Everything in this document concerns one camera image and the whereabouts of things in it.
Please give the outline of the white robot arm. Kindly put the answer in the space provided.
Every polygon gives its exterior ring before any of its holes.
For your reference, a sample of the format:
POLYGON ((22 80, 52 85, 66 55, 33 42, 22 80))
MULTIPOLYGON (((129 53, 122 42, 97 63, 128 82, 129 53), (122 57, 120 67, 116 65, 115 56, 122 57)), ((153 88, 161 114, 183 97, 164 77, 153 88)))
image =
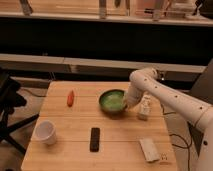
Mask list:
POLYGON ((157 81, 158 71, 144 68, 133 71, 124 95, 128 108, 136 106, 148 92, 179 113, 186 121, 204 133, 195 171, 213 171, 213 105, 177 91, 157 81))

